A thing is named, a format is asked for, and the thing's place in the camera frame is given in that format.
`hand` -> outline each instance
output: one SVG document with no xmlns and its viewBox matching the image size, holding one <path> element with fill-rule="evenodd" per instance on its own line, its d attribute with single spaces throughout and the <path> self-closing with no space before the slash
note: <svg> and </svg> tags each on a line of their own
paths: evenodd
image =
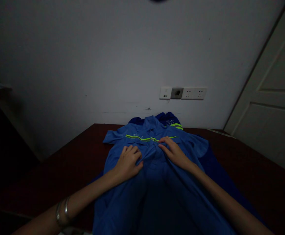
<svg viewBox="0 0 285 235">
<path fill-rule="evenodd" d="M 143 161 L 136 166 L 136 162 L 139 158 L 141 158 L 141 152 L 137 146 L 133 147 L 131 145 L 123 148 L 119 160 L 117 161 L 116 166 L 113 168 L 113 172 L 118 178 L 119 183 L 123 183 L 124 181 L 138 174 L 143 167 Z"/>
<path fill-rule="evenodd" d="M 168 149 L 164 145 L 159 144 L 159 147 L 166 153 L 172 163 L 184 170 L 188 170 L 188 168 L 192 165 L 192 161 L 190 161 L 189 158 L 186 157 L 184 152 L 171 138 L 169 138 L 168 136 L 163 137 L 159 140 L 159 143 L 166 143 L 169 146 Z"/>
</svg>

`bangle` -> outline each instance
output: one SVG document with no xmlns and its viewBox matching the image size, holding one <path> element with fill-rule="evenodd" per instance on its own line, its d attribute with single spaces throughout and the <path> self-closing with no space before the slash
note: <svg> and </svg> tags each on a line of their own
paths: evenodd
<svg viewBox="0 0 285 235">
<path fill-rule="evenodd" d="M 68 209 L 67 209 L 67 204 L 68 204 L 68 200 L 70 199 L 70 197 L 68 196 L 67 198 L 66 198 L 66 201 L 65 201 L 65 215 L 66 215 L 66 218 L 67 218 L 67 220 L 68 221 L 70 221 L 71 220 L 71 218 L 68 216 Z"/>
<path fill-rule="evenodd" d="M 60 201 L 57 205 L 56 208 L 56 222 L 58 224 L 59 227 L 63 227 L 64 225 L 62 224 L 61 220 L 60 220 L 60 207 L 61 207 L 62 201 Z"/>
</svg>

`door panel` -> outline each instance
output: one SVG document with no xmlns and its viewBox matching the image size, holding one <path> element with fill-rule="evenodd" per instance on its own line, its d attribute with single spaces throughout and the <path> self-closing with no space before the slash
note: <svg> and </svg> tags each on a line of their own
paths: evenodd
<svg viewBox="0 0 285 235">
<path fill-rule="evenodd" d="M 224 130 L 285 168 L 285 11 Z"/>
</svg>

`blue work shirt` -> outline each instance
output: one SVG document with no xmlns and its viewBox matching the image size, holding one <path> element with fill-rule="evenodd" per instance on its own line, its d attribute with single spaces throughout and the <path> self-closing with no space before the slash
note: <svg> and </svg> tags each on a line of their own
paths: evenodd
<svg viewBox="0 0 285 235">
<path fill-rule="evenodd" d="M 137 164 L 143 160 L 144 166 L 138 175 L 96 200 L 94 235 L 235 234 L 200 183 L 159 148 L 157 141 L 165 136 L 204 171 L 198 158 L 208 150 L 208 141 L 164 126 L 154 116 L 147 117 L 142 126 L 127 124 L 108 131 L 103 142 L 115 145 L 104 174 L 114 168 L 124 146 L 138 146 L 142 159 Z"/>
</svg>

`dark red table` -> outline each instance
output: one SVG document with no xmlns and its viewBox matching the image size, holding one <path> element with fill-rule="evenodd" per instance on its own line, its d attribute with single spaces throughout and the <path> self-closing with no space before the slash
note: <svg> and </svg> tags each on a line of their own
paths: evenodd
<svg viewBox="0 0 285 235">
<path fill-rule="evenodd" d="M 94 124 L 0 193 L 0 210 L 34 217 L 87 185 L 104 168 L 111 145 L 108 130 L 122 125 Z M 206 129 L 184 128 L 209 140 L 213 152 L 238 189 L 276 234 L 285 234 L 285 170 L 240 141 Z M 73 226 L 88 231 L 93 203 Z"/>
</svg>

